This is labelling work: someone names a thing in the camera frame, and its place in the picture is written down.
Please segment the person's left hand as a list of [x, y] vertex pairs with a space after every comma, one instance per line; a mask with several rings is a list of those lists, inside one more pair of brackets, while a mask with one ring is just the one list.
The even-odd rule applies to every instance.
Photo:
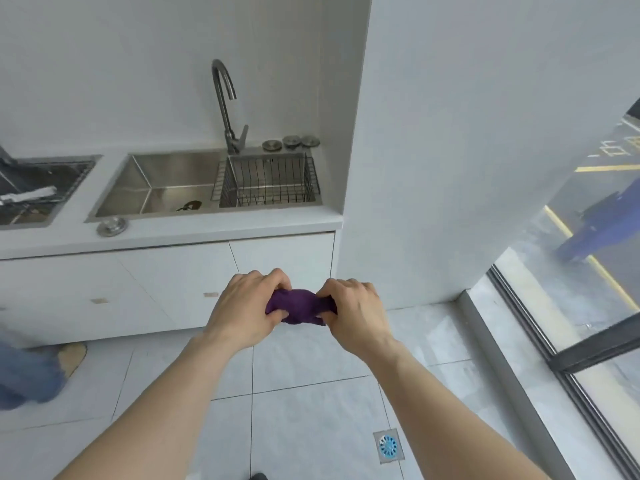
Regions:
[[232, 356], [260, 343], [276, 326], [250, 311], [249, 273], [236, 274], [220, 295], [204, 335]]

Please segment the person's right hand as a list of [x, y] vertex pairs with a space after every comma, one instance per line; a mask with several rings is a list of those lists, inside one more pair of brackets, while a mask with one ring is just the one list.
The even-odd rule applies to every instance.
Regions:
[[372, 283], [356, 280], [356, 316], [327, 325], [340, 346], [371, 369], [393, 350], [396, 339], [388, 316]]

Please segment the purple cloth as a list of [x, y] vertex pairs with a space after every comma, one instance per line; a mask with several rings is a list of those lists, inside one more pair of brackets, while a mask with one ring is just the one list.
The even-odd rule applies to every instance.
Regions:
[[265, 314], [276, 310], [288, 313], [282, 321], [285, 324], [313, 324], [324, 326], [322, 314], [337, 314], [337, 306], [331, 296], [318, 297], [315, 293], [304, 289], [277, 289], [269, 298]]

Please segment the person's left forearm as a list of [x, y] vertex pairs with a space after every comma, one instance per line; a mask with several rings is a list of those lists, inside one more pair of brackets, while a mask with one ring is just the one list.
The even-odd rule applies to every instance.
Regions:
[[185, 480], [230, 359], [251, 343], [203, 333], [54, 480]]

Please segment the person's right forearm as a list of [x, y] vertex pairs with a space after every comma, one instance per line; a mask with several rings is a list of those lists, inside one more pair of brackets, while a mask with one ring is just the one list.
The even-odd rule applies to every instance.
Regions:
[[550, 480], [392, 337], [359, 348], [426, 480]]

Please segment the white base cabinet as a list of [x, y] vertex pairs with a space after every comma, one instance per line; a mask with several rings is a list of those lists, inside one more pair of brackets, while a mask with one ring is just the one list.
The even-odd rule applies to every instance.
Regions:
[[334, 233], [0, 261], [0, 340], [64, 344], [203, 327], [236, 273], [329, 278]]

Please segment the stainless steel sink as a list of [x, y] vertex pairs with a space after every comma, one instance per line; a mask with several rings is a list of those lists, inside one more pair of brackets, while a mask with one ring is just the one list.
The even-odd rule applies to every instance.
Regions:
[[[311, 155], [309, 150], [266, 152], [261, 147], [246, 148], [240, 155], [265, 153], [308, 153]], [[112, 177], [107, 188], [101, 193], [85, 222], [97, 223], [112, 216], [144, 219], [245, 210], [313, 207], [322, 204], [321, 202], [320, 205], [296, 207], [220, 209], [216, 202], [211, 201], [211, 194], [218, 176], [219, 164], [228, 156], [226, 150], [130, 154], [119, 172]], [[183, 204], [192, 200], [202, 201], [199, 210], [176, 211]]]

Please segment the square floor drain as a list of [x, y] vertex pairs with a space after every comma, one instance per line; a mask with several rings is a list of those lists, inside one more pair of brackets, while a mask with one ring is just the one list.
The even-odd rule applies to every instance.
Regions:
[[404, 451], [396, 428], [373, 433], [380, 464], [404, 460]]

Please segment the round metal sink strainer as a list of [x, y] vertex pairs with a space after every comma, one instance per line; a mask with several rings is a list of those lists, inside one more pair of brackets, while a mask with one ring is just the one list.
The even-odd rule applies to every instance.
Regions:
[[126, 231], [129, 221], [120, 216], [106, 217], [97, 226], [97, 234], [103, 238], [116, 237]]

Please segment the grey gooseneck faucet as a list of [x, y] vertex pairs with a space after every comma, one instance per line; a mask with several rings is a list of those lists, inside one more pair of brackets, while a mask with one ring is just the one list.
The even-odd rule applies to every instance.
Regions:
[[240, 155], [246, 147], [246, 138], [249, 126], [245, 125], [239, 137], [236, 137], [231, 123], [227, 108], [227, 99], [223, 95], [223, 86], [226, 88], [228, 99], [236, 100], [237, 94], [234, 83], [230, 77], [226, 65], [220, 59], [214, 59], [211, 64], [212, 80], [216, 91], [218, 104], [221, 112], [222, 122], [224, 126], [224, 137], [229, 155]]

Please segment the dark steel sink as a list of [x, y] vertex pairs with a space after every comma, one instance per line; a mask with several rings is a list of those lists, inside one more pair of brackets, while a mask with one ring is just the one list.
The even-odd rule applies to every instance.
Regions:
[[0, 232], [50, 225], [101, 157], [0, 158]]

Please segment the white utensil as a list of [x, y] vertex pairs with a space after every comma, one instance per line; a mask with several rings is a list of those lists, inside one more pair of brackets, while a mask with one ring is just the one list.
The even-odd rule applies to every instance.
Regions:
[[55, 186], [47, 186], [38, 188], [34, 191], [23, 193], [2, 194], [0, 195], [0, 207], [25, 201], [35, 201], [43, 198], [50, 198], [52, 196], [55, 196], [56, 192], [57, 188]]

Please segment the blue vehicle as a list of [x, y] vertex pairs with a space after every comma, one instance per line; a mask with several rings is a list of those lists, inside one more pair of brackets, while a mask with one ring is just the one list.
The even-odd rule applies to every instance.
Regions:
[[580, 214], [582, 226], [557, 249], [562, 262], [584, 260], [602, 248], [620, 244], [640, 232], [640, 177]]

